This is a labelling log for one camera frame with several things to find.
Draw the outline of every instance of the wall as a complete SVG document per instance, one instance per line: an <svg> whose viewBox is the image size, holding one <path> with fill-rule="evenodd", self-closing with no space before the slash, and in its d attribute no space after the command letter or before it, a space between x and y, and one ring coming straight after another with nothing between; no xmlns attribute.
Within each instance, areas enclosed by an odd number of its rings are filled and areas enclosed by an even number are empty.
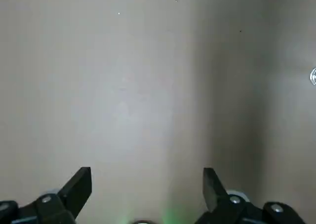
<svg viewBox="0 0 316 224"><path fill-rule="evenodd" d="M0 0L0 198L91 166L79 223L192 223L213 166L311 223L315 2Z"/></svg>

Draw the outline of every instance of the white wall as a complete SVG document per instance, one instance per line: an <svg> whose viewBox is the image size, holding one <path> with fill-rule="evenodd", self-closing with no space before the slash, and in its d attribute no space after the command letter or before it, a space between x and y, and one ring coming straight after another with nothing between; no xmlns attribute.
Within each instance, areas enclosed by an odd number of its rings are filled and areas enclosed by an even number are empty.
<svg viewBox="0 0 316 224"><path fill-rule="evenodd" d="M0 199L91 166L79 223L192 223L201 174L310 221L315 0L0 0Z"/></svg>

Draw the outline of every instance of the metal screw head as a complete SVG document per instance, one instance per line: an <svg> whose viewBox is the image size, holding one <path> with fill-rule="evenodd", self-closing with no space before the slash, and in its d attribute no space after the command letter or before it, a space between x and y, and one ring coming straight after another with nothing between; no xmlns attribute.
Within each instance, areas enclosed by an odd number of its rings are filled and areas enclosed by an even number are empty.
<svg viewBox="0 0 316 224"><path fill-rule="evenodd" d="M9 204L8 203L2 203L1 205L0 205L0 211L3 211L3 210L5 210L5 209L7 209L9 207Z"/></svg>
<svg viewBox="0 0 316 224"><path fill-rule="evenodd" d="M311 79L311 83L316 86L316 68L314 68L311 72L311 76L310 76L310 79Z"/></svg>
<svg viewBox="0 0 316 224"><path fill-rule="evenodd" d="M283 208L279 205L279 204L273 204L271 205L271 208L273 211L275 211L276 213L281 213L283 212Z"/></svg>
<svg viewBox="0 0 316 224"><path fill-rule="evenodd" d="M235 203L235 204L240 203L240 198L238 198L237 196L232 196L230 200L232 203Z"/></svg>
<svg viewBox="0 0 316 224"><path fill-rule="evenodd" d="M51 197L50 196L46 196L46 197L44 197L41 201L43 202L43 203L47 203L47 202L49 202L51 200Z"/></svg>

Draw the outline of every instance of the black plastic part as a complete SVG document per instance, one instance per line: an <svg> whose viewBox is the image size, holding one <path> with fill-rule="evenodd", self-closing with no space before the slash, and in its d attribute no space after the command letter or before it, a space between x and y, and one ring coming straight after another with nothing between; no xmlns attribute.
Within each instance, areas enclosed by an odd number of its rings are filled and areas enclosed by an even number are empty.
<svg viewBox="0 0 316 224"><path fill-rule="evenodd" d="M283 212L275 212L273 204L278 204L283 208ZM270 224L305 224L303 219L288 205L279 202L268 202L263 206L263 220Z"/></svg>
<svg viewBox="0 0 316 224"><path fill-rule="evenodd" d="M246 203L243 199L240 199L240 203L233 203L229 198L222 200L212 212L209 223L236 224L243 217L245 208Z"/></svg>
<svg viewBox="0 0 316 224"><path fill-rule="evenodd" d="M35 201L35 208L40 222L65 211L65 207L57 194L47 194L38 198Z"/></svg>
<svg viewBox="0 0 316 224"><path fill-rule="evenodd" d="M206 206L210 212L212 212L222 200L226 200L229 197L212 168L204 168L203 170L203 195Z"/></svg>
<svg viewBox="0 0 316 224"><path fill-rule="evenodd" d="M15 201L1 201L0 206L2 205L8 205L8 207L0 211L1 224L10 223L18 211L18 204Z"/></svg>
<svg viewBox="0 0 316 224"><path fill-rule="evenodd" d="M42 220L41 224L76 224L73 215L64 210L54 216Z"/></svg>
<svg viewBox="0 0 316 224"><path fill-rule="evenodd" d="M80 168L58 192L65 208L76 218L92 192L90 167Z"/></svg>

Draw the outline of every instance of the round metal object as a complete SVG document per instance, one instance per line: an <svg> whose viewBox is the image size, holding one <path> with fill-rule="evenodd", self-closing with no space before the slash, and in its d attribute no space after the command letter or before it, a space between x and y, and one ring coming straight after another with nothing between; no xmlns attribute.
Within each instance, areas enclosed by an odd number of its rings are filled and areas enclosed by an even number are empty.
<svg viewBox="0 0 316 224"><path fill-rule="evenodd" d="M232 196L230 200L232 203L235 203L235 204L240 203L240 198L238 198L237 196Z"/></svg>
<svg viewBox="0 0 316 224"><path fill-rule="evenodd" d="M5 210L5 209L7 209L9 206L10 206L10 205L9 205L8 203L2 203L2 204L0 205L0 211L3 211L3 210Z"/></svg>
<svg viewBox="0 0 316 224"><path fill-rule="evenodd" d="M311 83L316 86L316 68L314 68L311 72L311 76L310 76L310 79L311 79Z"/></svg>
<svg viewBox="0 0 316 224"><path fill-rule="evenodd" d="M273 204L271 205L271 208L273 211L275 211L276 213L281 213L283 212L283 208L279 205L279 204Z"/></svg>
<svg viewBox="0 0 316 224"><path fill-rule="evenodd" d="M46 197L44 197L41 201L43 202L43 203L47 203L47 202L49 202L51 200L51 197L50 196L46 196Z"/></svg>

